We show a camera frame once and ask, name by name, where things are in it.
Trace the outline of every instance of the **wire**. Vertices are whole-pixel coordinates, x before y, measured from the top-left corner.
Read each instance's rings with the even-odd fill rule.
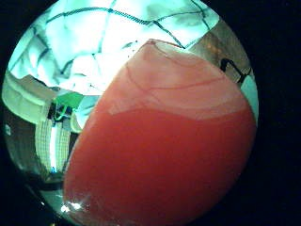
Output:
[[[240,71],[236,64],[234,63],[233,60],[230,60],[228,58],[222,58],[221,62],[220,62],[220,70],[222,70],[223,72],[226,71],[227,65],[230,64],[237,73],[239,73],[239,75],[241,75],[241,77],[239,78],[239,80],[237,81],[237,83],[242,83],[244,82],[245,78],[252,72],[252,68],[249,69],[249,71],[247,73],[242,73],[242,71]]]
[[[56,116],[57,111],[55,110],[55,120],[56,120],[56,121],[60,121],[61,119],[63,119],[63,117],[65,116],[65,113],[66,113],[66,111],[67,111],[67,108],[68,108],[68,106],[67,106],[67,105],[64,105],[64,108],[63,108],[63,110],[60,112],[60,115],[59,115],[58,117]]]

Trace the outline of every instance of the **green object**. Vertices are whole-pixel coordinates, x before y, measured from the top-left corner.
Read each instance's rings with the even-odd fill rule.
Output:
[[[73,109],[76,109],[83,100],[83,98],[84,95],[78,92],[68,92],[64,95],[57,96],[54,99],[54,103],[57,105],[69,106]]]

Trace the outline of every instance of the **dark background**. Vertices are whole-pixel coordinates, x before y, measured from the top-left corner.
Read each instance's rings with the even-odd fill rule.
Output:
[[[258,83],[260,120],[241,178],[212,211],[191,225],[301,225],[301,1],[203,2],[229,24],[248,53]],[[1,0],[0,74],[21,35],[52,3]],[[67,225],[24,188],[0,138],[0,225]]]

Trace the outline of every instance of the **fisheye lens view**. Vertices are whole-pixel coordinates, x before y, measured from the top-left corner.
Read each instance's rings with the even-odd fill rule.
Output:
[[[31,19],[6,51],[1,85],[1,165],[14,178],[3,189],[19,190],[11,206],[24,194],[3,212],[8,222],[216,225],[228,200],[233,215],[236,200],[257,208],[240,189],[252,189],[261,169],[260,91],[271,74],[252,52],[260,30],[253,42],[243,37],[249,56],[227,23],[237,29],[239,9],[199,0],[23,6]],[[249,221],[228,218],[224,225]],[[261,212],[253,225],[268,218]]]

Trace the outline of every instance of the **black cable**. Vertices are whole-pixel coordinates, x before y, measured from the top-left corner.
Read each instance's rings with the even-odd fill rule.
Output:
[[[246,76],[247,75],[250,75],[250,73],[252,72],[252,68],[249,69],[249,71],[247,73],[242,73],[242,71],[240,71],[236,64],[234,63],[233,60],[230,60],[228,58],[222,58],[221,61],[220,61],[220,70],[225,72],[226,71],[226,68],[228,66],[228,64],[230,64],[237,73],[239,73],[239,75],[241,76],[240,79],[237,81],[237,83],[243,83]]]

